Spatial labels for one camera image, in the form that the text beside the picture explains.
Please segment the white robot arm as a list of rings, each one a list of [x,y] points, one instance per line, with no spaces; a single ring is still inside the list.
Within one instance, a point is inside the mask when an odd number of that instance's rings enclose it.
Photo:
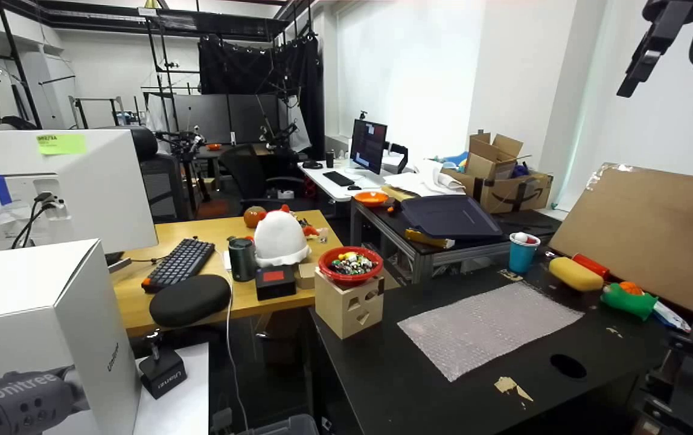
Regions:
[[[634,96],[651,79],[660,58],[673,45],[687,23],[693,26],[693,0],[647,0],[642,6],[647,32],[636,45],[626,74],[617,90],[619,96]],[[693,64],[693,33],[688,44],[688,62]]]

